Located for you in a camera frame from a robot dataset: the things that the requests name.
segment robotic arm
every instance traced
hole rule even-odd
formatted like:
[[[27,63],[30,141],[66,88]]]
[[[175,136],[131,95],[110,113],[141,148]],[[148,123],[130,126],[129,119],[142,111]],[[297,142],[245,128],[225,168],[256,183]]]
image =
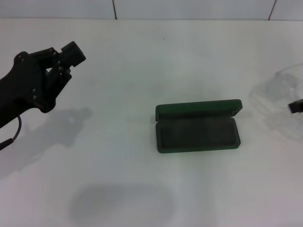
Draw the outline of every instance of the robotic arm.
[[[20,131],[19,116],[23,112],[38,108],[47,113],[55,107],[57,96],[71,79],[70,67],[76,67],[86,59],[75,42],[61,50],[61,53],[54,48],[31,54],[21,52],[14,58],[13,68],[0,79],[0,128],[18,118]],[[0,143],[0,150],[15,138]]]

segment black object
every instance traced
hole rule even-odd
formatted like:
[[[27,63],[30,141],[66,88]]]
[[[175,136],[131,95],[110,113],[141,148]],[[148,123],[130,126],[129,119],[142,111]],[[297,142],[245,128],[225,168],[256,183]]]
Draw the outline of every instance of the black object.
[[[288,107],[292,114],[303,112],[303,99],[288,104]]]
[[[75,42],[61,50],[21,52],[14,58],[13,68],[0,80],[0,128],[28,109],[47,113],[55,107],[57,96],[71,79],[70,67],[86,59]],[[1,143],[0,150],[13,141]]]
[[[235,120],[239,99],[158,105],[157,146],[160,153],[238,148],[241,141]]]

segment white tabletop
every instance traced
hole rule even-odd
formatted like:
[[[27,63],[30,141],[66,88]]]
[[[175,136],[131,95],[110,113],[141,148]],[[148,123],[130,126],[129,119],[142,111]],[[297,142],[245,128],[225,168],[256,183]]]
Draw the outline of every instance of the white tabletop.
[[[303,226],[303,144],[249,100],[303,62],[302,27],[0,19],[2,76],[21,51],[75,41],[87,57],[55,109],[24,113],[20,136],[0,152],[0,226]],[[156,105],[221,99],[243,102],[238,149],[157,152]],[[14,120],[0,140],[16,129]]]

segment white tile wall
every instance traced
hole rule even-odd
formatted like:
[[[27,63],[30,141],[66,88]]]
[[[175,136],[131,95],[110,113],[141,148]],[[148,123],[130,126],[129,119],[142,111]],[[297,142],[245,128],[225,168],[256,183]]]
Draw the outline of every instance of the white tile wall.
[[[0,17],[115,19],[112,0],[0,0]]]
[[[271,20],[303,20],[303,0],[277,0]]]
[[[268,19],[275,0],[115,0],[118,19]]]

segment black cable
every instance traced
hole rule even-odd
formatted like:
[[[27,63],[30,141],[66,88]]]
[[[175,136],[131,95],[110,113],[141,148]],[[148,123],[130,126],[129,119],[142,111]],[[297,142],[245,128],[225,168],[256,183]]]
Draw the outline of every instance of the black cable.
[[[4,149],[8,145],[12,144],[15,141],[15,139],[17,138],[17,136],[19,135],[20,130],[21,130],[21,126],[22,126],[22,121],[21,121],[20,116],[18,116],[18,121],[19,121],[19,126],[18,126],[18,129],[17,129],[17,132],[16,132],[15,136],[13,138],[10,138],[10,139],[0,143],[0,150]]]

